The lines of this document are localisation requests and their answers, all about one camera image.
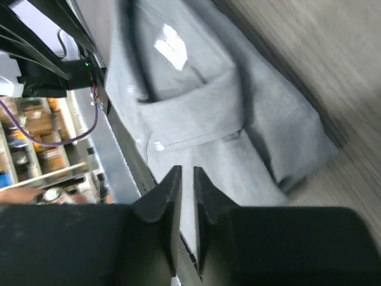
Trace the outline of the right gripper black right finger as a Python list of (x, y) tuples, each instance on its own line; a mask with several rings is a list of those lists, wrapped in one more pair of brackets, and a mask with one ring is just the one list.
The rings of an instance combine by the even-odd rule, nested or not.
[(204, 285), (379, 285), (380, 253), (345, 207), (243, 207), (195, 167)]

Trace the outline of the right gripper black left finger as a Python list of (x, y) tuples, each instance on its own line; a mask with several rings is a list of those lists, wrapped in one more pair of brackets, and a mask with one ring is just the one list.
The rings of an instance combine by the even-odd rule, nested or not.
[(182, 168), (133, 204), (16, 204), (1, 210), (2, 285), (170, 285)]

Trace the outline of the grey long sleeve shirt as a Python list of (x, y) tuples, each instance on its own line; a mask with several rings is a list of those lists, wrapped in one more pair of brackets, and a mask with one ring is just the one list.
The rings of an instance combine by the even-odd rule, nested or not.
[(111, 16), (108, 96), (157, 181), (182, 167), (191, 252), (194, 167), (236, 203), (270, 206), (336, 154), (318, 112), (211, 1), (117, 1)]

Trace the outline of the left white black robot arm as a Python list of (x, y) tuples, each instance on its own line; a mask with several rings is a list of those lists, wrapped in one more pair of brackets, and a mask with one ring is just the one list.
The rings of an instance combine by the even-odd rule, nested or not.
[(79, 54), (57, 55), (13, 8), (18, 1), (1, 1), (1, 96), (65, 98), (68, 91), (104, 85), (105, 69), (95, 59), (97, 48), (67, 1), (31, 1), (73, 40)]

